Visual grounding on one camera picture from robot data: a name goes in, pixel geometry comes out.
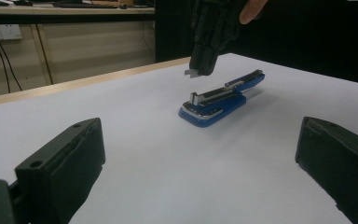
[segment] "beige wall panel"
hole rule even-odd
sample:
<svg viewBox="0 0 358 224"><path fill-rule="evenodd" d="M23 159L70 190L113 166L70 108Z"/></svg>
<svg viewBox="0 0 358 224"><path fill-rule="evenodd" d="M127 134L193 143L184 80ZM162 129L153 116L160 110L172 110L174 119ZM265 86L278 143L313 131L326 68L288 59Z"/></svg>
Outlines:
<svg viewBox="0 0 358 224"><path fill-rule="evenodd" d="M40 59L36 52L30 25L21 25L20 29L22 34L21 40L1 41L7 53L7 57L10 59L14 74L24 90L45 86L46 80L43 75ZM10 73L8 64L7 74L12 91L18 91L19 88ZM6 93L7 82L0 58L0 94Z"/></svg>
<svg viewBox="0 0 358 224"><path fill-rule="evenodd" d="M53 83L153 63L152 21L43 25Z"/></svg>

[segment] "human hand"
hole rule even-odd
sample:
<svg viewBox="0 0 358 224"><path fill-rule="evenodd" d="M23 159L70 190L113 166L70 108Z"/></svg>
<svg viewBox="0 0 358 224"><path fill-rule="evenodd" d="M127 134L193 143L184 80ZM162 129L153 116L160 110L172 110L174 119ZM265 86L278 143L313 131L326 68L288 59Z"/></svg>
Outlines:
<svg viewBox="0 0 358 224"><path fill-rule="evenodd" d="M240 14L240 23L247 24L260 13L268 0L248 0Z"/></svg>

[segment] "blue stapler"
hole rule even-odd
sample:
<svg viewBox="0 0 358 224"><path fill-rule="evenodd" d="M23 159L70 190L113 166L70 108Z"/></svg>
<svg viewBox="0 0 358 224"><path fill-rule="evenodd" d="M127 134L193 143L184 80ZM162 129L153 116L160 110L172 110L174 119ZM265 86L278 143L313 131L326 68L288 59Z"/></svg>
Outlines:
<svg viewBox="0 0 358 224"><path fill-rule="evenodd" d="M190 100L180 108L179 116L198 127L208 127L246 104L246 97L242 92L257 85L265 76L263 71L256 70L226 83L223 88L200 95L193 92Z"/></svg>

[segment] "white tabletop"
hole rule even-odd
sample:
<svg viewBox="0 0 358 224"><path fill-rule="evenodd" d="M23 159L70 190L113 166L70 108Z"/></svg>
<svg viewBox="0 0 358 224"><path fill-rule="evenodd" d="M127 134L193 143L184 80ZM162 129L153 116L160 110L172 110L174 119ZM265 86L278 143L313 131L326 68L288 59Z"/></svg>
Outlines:
<svg viewBox="0 0 358 224"><path fill-rule="evenodd" d="M0 178L70 125L99 117L107 161L71 223L350 223L295 163L303 117L358 134L358 83L234 54L209 77L188 64L0 104ZM177 113L261 69L248 103L208 128Z"/></svg>

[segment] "power outlet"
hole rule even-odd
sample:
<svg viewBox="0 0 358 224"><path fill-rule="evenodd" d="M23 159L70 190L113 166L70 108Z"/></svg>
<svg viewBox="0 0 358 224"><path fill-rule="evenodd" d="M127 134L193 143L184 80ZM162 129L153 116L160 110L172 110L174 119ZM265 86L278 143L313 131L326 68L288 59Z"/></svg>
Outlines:
<svg viewBox="0 0 358 224"><path fill-rule="evenodd" d="M0 25L0 40L22 39L18 24Z"/></svg>

